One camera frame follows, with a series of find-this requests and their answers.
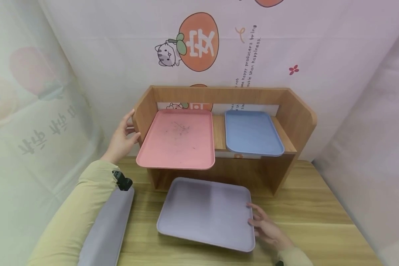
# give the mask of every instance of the pink tray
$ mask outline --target pink tray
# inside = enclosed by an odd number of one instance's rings
[[[146,168],[206,170],[214,165],[213,118],[207,110],[160,110],[136,158]]]

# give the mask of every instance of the wooden shelf board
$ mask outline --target wooden shelf board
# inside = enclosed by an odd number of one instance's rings
[[[272,117],[273,125],[284,144],[284,154],[296,154],[297,150],[291,143],[291,140],[285,133],[281,124],[276,117]],[[226,131],[225,131],[225,116],[224,115],[213,115],[213,135],[214,135],[214,150],[215,151],[229,151],[226,147]]]

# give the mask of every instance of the right hand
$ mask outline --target right hand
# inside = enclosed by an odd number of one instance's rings
[[[255,227],[256,237],[260,237],[278,251],[294,247],[291,239],[269,218],[261,207],[250,202],[247,203],[247,206],[255,210],[253,219],[248,219],[248,223]]]

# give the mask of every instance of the light green sleeve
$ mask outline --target light green sleeve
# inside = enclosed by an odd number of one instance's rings
[[[283,261],[284,266],[313,266],[312,261],[298,247],[280,251],[278,256]]]
[[[113,170],[119,169],[101,160],[85,169],[40,237],[28,266],[77,266],[90,228],[116,188]]]

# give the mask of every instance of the wooden desk organizer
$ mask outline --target wooden desk organizer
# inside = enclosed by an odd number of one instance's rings
[[[145,139],[158,112],[157,103],[226,103],[279,105],[272,117],[285,146],[280,157],[261,159],[216,158],[208,170],[148,168],[151,183],[157,191],[168,191],[176,177],[189,177],[227,184],[242,185],[252,195],[276,196],[286,177],[315,129],[315,113],[288,88],[226,88],[150,86],[135,106],[133,124]],[[214,150],[228,151],[224,115],[213,115]]]

